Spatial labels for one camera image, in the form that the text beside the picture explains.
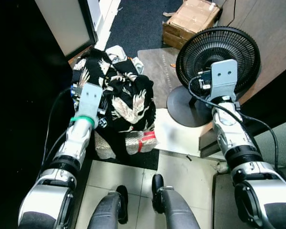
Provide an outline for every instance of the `black fan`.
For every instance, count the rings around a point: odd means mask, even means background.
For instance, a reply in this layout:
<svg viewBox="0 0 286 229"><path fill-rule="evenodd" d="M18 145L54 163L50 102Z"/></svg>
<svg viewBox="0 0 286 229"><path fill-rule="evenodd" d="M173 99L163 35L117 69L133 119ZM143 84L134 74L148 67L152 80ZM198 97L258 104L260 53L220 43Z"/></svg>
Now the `black fan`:
<svg viewBox="0 0 286 229"><path fill-rule="evenodd" d="M248 34L231 27L214 27L196 34L183 46L177 57L176 72L184 87L175 88L167 98L168 112L175 121L197 127L212 119L211 109L191 97L188 84L199 72L210 70L212 63L228 59L237 61L235 93L240 93L254 83L260 68L258 46ZM191 84L191 89L202 97L210 93L200 88L198 80Z"/></svg>

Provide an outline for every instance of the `green tape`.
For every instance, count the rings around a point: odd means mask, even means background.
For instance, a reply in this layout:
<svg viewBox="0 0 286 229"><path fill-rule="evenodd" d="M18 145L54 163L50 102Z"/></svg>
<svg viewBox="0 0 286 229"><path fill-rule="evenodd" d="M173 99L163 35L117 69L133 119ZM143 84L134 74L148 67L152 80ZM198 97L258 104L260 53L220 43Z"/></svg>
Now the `green tape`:
<svg viewBox="0 0 286 229"><path fill-rule="evenodd" d="M94 120L93 120L92 118L90 118L90 117L87 117L87 116L72 117L72 118L70 119L70 122L75 122L75 121L80 120L80 119L85 119L85 120L87 120L89 123L91 123L92 128L94 129Z"/></svg>

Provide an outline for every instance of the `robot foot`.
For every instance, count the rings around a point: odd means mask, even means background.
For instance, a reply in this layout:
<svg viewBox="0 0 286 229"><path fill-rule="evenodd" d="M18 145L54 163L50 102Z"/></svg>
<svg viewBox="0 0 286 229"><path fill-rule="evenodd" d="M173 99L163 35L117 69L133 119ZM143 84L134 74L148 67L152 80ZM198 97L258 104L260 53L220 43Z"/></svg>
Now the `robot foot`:
<svg viewBox="0 0 286 229"><path fill-rule="evenodd" d="M153 192L152 203L153 203L153 209L160 214L164 213L164 209L161 202L161 192L159 191L159 188L163 186L164 186L164 181L162 175L155 174L153 176L153 181L152 181L152 192Z"/></svg>
<svg viewBox="0 0 286 229"><path fill-rule="evenodd" d="M121 208L119 211L119 223L125 224L128 221L128 192L127 188L124 185L117 187L116 191L121 194Z"/></svg>

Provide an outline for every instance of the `fan grille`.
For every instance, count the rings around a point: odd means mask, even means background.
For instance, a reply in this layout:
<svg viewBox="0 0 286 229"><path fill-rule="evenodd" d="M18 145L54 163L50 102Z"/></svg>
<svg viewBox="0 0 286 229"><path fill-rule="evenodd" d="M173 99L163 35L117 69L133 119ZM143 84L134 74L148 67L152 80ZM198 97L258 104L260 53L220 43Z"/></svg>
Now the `fan grille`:
<svg viewBox="0 0 286 229"><path fill-rule="evenodd" d="M217 61L237 61L237 84L235 93L251 86L260 68L260 54L256 42L245 32L231 27L209 28L192 37L180 50L176 71L180 82L188 87L189 81L198 72L210 70ZM198 80L191 84L199 96L210 92L200 89Z"/></svg>

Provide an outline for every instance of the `dark carpet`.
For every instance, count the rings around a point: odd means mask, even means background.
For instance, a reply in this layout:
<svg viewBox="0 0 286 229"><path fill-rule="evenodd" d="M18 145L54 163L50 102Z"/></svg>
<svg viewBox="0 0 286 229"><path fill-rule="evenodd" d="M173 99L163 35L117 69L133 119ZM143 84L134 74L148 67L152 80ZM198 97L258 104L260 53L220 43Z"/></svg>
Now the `dark carpet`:
<svg viewBox="0 0 286 229"><path fill-rule="evenodd" d="M111 162L120 165L157 170L159 162L159 150L153 149L152 151L147 153L136 153L134 155L130 155L130 160L128 162L119 161L113 158L102 160L97 156L96 153L94 154L93 159L97 161Z"/></svg>
<svg viewBox="0 0 286 229"><path fill-rule="evenodd" d="M106 48L123 47L129 57L139 50L169 47L162 43L162 22L169 18L165 12L175 12L182 0L121 0L121 9L114 18Z"/></svg>

